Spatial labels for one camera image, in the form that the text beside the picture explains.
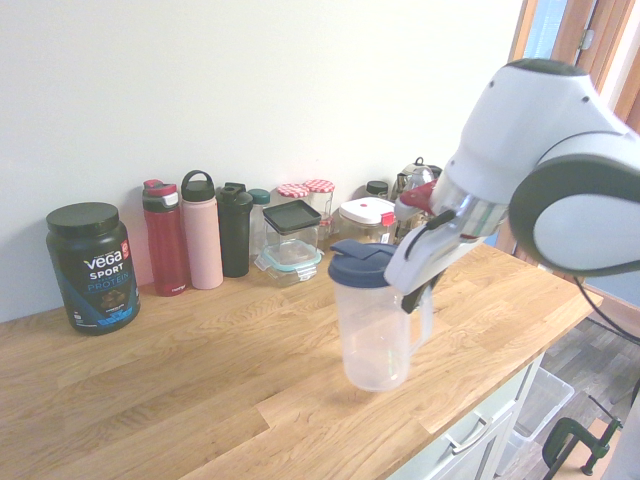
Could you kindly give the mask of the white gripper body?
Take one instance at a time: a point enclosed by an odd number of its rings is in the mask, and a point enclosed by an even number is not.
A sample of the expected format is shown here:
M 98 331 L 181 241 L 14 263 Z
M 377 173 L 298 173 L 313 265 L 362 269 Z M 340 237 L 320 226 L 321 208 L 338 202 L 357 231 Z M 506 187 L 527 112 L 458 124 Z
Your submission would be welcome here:
M 386 267 L 384 278 L 390 286 L 408 295 L 482 243 L 482 237 L 463 237 L 455 212 L 445 211 L 404 237 Z

